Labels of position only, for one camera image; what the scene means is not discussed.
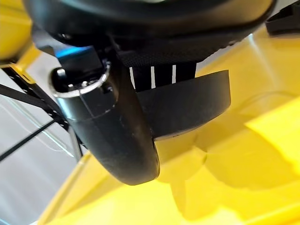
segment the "black cable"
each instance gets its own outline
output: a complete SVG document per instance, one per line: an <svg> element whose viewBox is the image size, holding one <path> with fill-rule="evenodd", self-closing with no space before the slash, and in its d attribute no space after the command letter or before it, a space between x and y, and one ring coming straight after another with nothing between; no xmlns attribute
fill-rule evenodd
<svg viewBox="0 0 300 225"><path fill-rule="evenodd" d="M34 105L42 109L50 109L41 99L24 94L18 90L6 87L2 84L0 84L0 95L13 98L15 100L25 102L27 104Z"/></svg>
<svg viewBox="0 0 300 225"><path fill-rule="evenodd" d="M9 156L10 154L14 153L18 148L20 148L22 145L24 145L25 143L27 143L28 141L30 141L36 135L38 135L39 133L41 133L43 130L45 130L46 128L48 128L49 126L51 126L53 123L55 123L55 122L57 122L59 120L60 120L60 118L58 118L58 117L55 118L54 120L50 121L49 123L43 125L40 129L38 129L35 132L33 132L31 135L29 135L26 138L24 138L23 140L21 140L15 146L13 146L12 148L10 148L6 152L4 152L2 155L0 155L0 162L2 160L4 160L7 156Z"/></svg>

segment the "blue light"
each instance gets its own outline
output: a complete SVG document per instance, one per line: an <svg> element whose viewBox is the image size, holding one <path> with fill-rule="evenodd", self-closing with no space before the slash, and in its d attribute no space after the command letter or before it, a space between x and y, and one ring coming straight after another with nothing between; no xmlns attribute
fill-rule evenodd
<svg viewBox="0 0 300 225"><path fill-rule="evenodd" d="M70 48L66 48L66 49L63 49L63 50L56 51L55 56L57 58L61 58L61 57L67 56L67 55L82 53L87 49L90 49L90 46L87 46L87 47L70 47Z"/></svg>
<svg viewBox="0 0 300 225"><path fill-rule="evenodd" d="M0 222L3 223L3 224L5 224L5 225L10 225L8 222L6 222L6 221L3 220L3 219L0 219Z"/></svg>

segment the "black strap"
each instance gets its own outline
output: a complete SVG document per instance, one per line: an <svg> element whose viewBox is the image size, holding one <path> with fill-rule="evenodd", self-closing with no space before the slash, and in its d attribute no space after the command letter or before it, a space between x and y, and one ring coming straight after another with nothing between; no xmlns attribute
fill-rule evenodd
<svg viewBox="0 0 300 225"><path fill-rule="evenodd" d="M161 65L154 67L155 87L172 83L173 65Z"/></svg>
<svg viewBox="0 0 300 225"><path fill-rule="evenodd" d="M195 78L196 65L195 62L185 62L176 65L176 82Z"/></svg>
<svg viewBox="0 0 300 225"><path fill-rule="evenodd" d="M151 67L133 67L132 72L136 92L151 89Z"/></svg>

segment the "yellow plastic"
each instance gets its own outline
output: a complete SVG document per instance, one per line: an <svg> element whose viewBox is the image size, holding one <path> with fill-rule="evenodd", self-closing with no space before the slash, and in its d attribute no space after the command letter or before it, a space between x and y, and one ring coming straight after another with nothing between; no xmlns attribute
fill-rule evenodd
<svg viewBox="0 0 300 225"><path fill-rule="evenodd" d="M30 40L31 21L24 11L21 0L0 0L0 68L11 67L29 84L34 79L26 72L27 67L38 57Z"/></svg>
<svg viewBox="0 0 300 225"><path fill-rule="evenodd" d="M300 224L300 37L265 28L198 75L229 69L232 105L156 142L158 179L120 184L87 154L39 225Z"/></svg>
<svg viewBox="0 0 300 225"><path fill-rule="evenodd" d="M26 46L30 25L21 0L0 0L0 60L13 58Z"/></svg>

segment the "gray floor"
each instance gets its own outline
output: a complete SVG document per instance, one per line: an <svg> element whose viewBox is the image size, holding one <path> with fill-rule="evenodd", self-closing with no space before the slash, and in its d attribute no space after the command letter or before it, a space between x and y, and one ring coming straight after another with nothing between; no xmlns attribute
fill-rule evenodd
<svg viewBox="0 0 300 225"><path fill-rule="evenodd" d="M280 0L276 11L294 1ZM199 63L197 68L207 65L226 51L228 49L218 51ZM42 54L28 72L49 93L47 74L58 65L54 57ZM20 90L1 70L0 83ZM40 124L51 120L44 111L34 106L21 104L21 107L29 111ZM37 129L26 116L16 110L15 102L2 96L0 113L0 153ZM56 139L60 139L65 149L72 153L69 135L64 129L55 124L48 131L54 134ZM75 164L75 159L45 134L40 134L38 138L1 162L0 225L1 219L11 225L26 225L37 220Z"/></svg>

